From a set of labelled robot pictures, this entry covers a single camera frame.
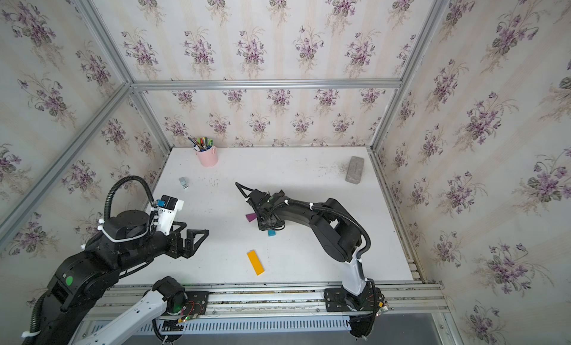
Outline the yellow rectangular block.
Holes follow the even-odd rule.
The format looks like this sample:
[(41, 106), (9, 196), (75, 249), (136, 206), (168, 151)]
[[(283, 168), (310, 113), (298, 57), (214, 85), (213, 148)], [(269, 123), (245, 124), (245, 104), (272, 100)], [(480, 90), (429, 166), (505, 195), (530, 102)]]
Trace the yellow rectangular block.
[(260, 258), (257, 255), (257, 252), (252, 250), (247, 253), (248, 259), (254, 269), (254, 272), (257, 276), (260, 276), (265, 272), (263, 264), (260, 261)]

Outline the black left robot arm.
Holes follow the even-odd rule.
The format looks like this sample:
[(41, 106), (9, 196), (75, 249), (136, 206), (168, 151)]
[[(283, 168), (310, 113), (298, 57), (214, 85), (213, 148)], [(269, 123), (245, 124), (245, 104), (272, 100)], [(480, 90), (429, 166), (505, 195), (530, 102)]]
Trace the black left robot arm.
[(83, 318), (119, 280), (162, 255), (189, 259), (209, 236), (209, 230), (188, 230), (182, 237), (183, 222), (165, 235), (153, 230), (155, 216), (130, 210), (105, 218), (84, 250), (68, 257), (55, 271), (34, 306), (24, 344), (67, 344)]

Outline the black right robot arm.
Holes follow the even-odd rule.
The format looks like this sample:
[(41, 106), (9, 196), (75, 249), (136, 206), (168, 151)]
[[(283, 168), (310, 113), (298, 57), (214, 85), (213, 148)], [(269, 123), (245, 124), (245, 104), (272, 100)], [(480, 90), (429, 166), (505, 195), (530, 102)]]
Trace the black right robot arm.
[(327, 255), (344, 264), (344, 291), (360, 297), (371, 287), (362, 266), (362, 256), (371, 247), (370, 236), (337, 200), (304, 202), (290, 198), (282, 190), (270, 194), (238, 182), (235, 185), (252, 207), (258, 229), (278, 231), (287, 222), (308, 227)]

